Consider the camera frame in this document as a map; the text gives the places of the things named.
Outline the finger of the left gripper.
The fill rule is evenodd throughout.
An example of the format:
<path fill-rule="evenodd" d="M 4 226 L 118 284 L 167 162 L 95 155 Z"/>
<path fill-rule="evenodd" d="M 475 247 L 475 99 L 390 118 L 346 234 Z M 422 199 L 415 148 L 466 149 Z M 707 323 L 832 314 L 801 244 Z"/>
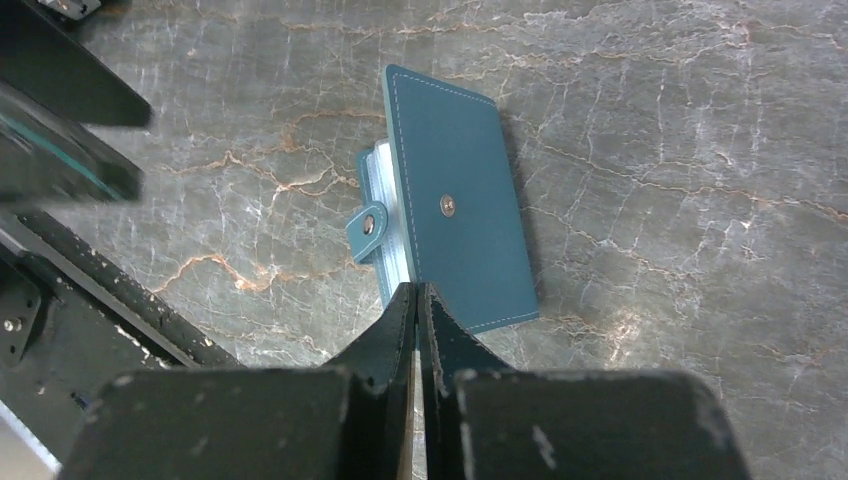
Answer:
<path fill-rule="evenodd" d="M 30 1 L 1 3 L 1 81 L 58 116 L 146 127 L 150 104 Z"/>
<path fill-rule="evenodd" d="M 76 122 L 1 84 L 1 202 L 131 202 L 143 172 Z"/>

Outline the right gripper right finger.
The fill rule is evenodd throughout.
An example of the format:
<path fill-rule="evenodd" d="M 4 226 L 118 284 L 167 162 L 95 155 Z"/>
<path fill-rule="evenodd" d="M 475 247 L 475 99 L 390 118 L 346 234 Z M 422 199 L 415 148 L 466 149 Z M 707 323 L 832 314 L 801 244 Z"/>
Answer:
<path fill-rule="evenodd" d="M 519 370 L 417 288 L 433 479 L 746 479 L 724 409 L 682 371 Z"/>

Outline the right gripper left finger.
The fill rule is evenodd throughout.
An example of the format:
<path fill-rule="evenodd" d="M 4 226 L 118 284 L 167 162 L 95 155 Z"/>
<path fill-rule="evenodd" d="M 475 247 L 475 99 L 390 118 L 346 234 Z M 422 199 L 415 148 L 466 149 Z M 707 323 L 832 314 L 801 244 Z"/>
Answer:
<path fill-rule="evenodd" d="M 408 479 L 417 289 L 314 368 L 124 373 L 89 407 L 63 479 Z"/>

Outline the blue card holder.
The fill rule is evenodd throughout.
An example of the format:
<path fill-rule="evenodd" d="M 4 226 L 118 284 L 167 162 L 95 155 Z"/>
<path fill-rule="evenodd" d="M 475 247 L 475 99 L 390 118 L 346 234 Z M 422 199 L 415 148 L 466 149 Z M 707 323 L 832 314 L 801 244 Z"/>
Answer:
<path fill-rule="evenodd" d="M 347 222 L 353 260 L 388 303 L 405 282 L 433 285 L 480 333 L 536 319 L 539 306 L 495 101 L 388 65 L 387 136 L 359 153 L 362 206 Z"/>

